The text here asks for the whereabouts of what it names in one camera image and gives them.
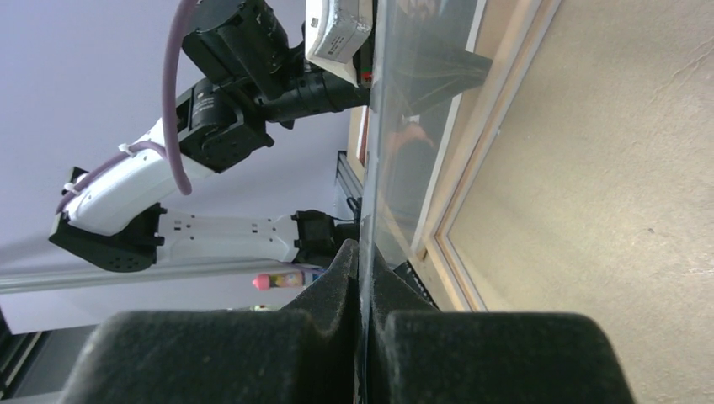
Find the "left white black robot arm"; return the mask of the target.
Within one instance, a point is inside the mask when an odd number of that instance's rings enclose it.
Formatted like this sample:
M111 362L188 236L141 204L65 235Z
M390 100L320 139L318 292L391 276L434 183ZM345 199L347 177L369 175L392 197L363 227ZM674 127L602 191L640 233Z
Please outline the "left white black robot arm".
M74 168L49 241L115 273L163 263L265 259L327 267L357 220L319 210L268 219L200 217L161 200L271 147L266 126L366 106L373 1L308 1L291 46L265 1L182 1L163 58L162 115L92 171Z

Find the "white wooden picture frame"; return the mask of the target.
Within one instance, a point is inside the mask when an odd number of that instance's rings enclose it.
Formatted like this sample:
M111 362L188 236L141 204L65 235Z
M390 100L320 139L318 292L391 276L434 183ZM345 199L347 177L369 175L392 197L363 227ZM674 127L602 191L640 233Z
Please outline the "white wooden picture frame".
M449 232L477 172L558 10L558 1L496 1L483 5L472 51L486 51L493 66L479 90L458 96L429 180L411 242L419 269L433 269L445 290L440 306L484 311L487 306L466 271Z

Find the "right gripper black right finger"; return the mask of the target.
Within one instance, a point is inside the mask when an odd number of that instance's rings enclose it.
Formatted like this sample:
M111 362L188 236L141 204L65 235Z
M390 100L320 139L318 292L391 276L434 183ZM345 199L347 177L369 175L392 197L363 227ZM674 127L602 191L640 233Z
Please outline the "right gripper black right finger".
M440 311L368 251L371 403L632 403L610 340L568 312Z

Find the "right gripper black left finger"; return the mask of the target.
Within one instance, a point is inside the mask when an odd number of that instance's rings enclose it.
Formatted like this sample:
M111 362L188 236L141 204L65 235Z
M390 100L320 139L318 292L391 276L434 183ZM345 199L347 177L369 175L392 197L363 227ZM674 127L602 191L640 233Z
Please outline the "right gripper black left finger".
M350 403L359 246L276 311L131 311L100 324L63 403Z

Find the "brown backing board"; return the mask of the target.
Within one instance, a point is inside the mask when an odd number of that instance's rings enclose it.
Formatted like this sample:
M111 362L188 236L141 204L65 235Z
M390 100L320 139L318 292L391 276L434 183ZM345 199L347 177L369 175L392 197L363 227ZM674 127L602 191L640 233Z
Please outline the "brown backing board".
M367 106L350 111L347 161L357 179L363 183L369 134L370 109Z

